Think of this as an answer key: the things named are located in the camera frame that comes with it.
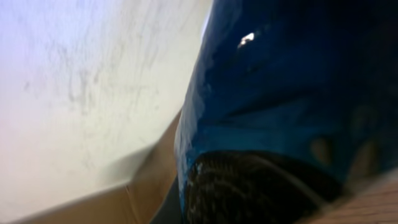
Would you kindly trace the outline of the blue oreo cookie pack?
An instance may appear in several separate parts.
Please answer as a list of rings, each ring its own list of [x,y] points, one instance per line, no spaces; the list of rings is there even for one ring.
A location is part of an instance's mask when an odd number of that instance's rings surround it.
[[[397,168],[397,2],[214,1],[175,136],[184,223],[308,223]]]

